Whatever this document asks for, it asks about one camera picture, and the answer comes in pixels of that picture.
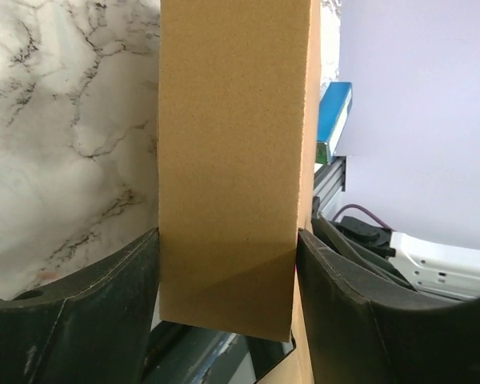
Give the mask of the brown cardboard box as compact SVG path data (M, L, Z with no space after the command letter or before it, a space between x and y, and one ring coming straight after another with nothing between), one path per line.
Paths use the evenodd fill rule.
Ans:
M160 316L286 342L266 383L311 383L295 276L310 227L317 1L164 1L158 102Z

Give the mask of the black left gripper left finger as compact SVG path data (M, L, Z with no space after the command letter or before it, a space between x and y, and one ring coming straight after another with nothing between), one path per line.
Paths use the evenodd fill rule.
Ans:
M0 383L139 383L158 291L158 232L0 299Z

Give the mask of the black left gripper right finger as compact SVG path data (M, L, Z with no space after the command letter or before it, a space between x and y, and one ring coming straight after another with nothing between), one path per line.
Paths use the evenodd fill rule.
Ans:
M297 272L317 383L480 383L480 298L408 290L306 230Z

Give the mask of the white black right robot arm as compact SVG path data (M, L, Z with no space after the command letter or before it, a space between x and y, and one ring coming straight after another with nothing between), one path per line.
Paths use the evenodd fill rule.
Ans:
M443 245L345 216L312 220L341 256L405 288L457 301L480 297L480 250Z

